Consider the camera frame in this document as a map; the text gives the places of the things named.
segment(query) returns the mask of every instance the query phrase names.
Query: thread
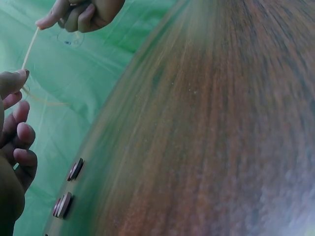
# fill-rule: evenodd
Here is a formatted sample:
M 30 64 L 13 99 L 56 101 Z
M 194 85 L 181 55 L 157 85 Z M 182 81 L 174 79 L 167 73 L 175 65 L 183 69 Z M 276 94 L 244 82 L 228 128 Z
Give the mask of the thread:
M 37 37 L 37 34 L 38 34 L 38 31 L 39 31 L 39 27 L 37 27 L 34 35 L 33 35 L 33 38 L 31 39 L 31 43 L 29 45 L 29 48 L 26 52 L 26 55 L 25 55 L 25 58 L 24 58 L 24 61 L 23 61 L 23 64 L 22 64 L 22 70 L 25 69 L 25 65 L 29 59 L 29 55 L 30 55 L 30 52 L 31 52 L 31 49 L 33 47 L 33 44 L 35 42 L 35 39 Z M 36 96 L 34 96 L 33 94 L 30 93 L 30 91 L 28 91 L 24 86 L 22 87 L 22 90 L 28 95 L 30 96 L 31 98 L 33 98 L 34 100 L 37 100 L 37 101 L 40 101 L 40 102 L 43 102 L 47 105 L 52 105 L 52 106 L 59 106 L 59 105 L 66 105 L 68 103 L 56 103 L 56 102 L 47 102 L 46 100 L 43 100 L 43 99 L 40 99 L 40 98 L 37 98 Z

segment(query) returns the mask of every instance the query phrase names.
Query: human hand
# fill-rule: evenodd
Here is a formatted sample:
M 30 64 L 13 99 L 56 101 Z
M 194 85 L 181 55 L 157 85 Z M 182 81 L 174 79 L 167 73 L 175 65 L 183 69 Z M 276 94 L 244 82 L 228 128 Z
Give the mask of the human hand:
M 56 0 L 48 15 L 36 22 L 41 29 L 58 23 L 68 32 L 99 30 L 115 18 L 125 0 Z
M 4 119 L 4 110 L 22 99 L 20 89 L 25 84 L 29 71 L 0 74 L 0 208 L 7 210 L 17 220 L 25 206 L 24 194 L 34 180 L 37 169 L 37 157 L 29 148 L 35 140 L 35 132 L 27 121 L 30 105 L 22 101 L 8 117 Z

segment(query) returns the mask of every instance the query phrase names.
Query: wooden surface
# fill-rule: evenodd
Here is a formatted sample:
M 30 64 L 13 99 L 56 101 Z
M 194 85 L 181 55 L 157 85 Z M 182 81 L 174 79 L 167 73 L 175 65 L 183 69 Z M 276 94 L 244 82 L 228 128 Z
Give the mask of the wooden surface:
M 83 144 L 49 235 L 315 235 L 315 2 L 182 0 Z

